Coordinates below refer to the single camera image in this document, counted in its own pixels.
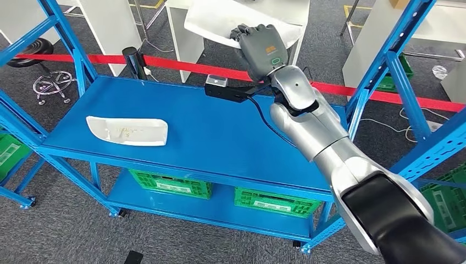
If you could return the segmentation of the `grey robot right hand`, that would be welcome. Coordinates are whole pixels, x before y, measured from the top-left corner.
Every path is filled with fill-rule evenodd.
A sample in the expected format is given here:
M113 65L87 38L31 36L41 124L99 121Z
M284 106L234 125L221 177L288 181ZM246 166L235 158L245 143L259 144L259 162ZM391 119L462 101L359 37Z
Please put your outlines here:
M239 43L237 54L253 81L263 81L289 62L285 44L272 24L241 24L230 31L230 38Z

